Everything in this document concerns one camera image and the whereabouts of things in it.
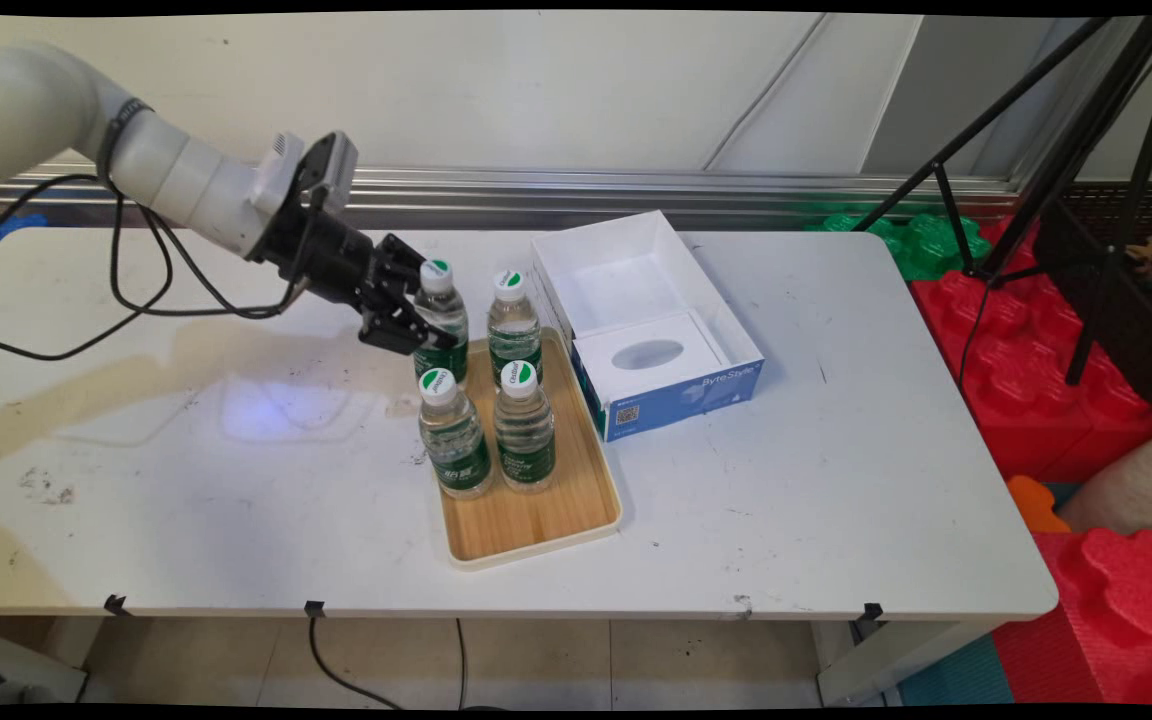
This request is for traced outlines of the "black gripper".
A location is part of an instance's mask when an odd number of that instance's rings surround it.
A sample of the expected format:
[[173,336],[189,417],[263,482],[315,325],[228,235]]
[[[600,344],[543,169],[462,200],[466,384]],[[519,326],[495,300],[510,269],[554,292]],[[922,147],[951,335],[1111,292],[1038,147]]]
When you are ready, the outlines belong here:
[[422,265],[429,259],[397,234],[378,245],[378,276],[399,291],[376,291],[376,243],[338,218],[302,204],[287,204],[270,220],[255,249],[257,263],[271,263],[285,281],[306,279],[306,291],[320,300],[358,306],[358,341],[410,356],[417,350],[452,350],[457,334],[435,327],[417,313],[401,291],[420,291]]

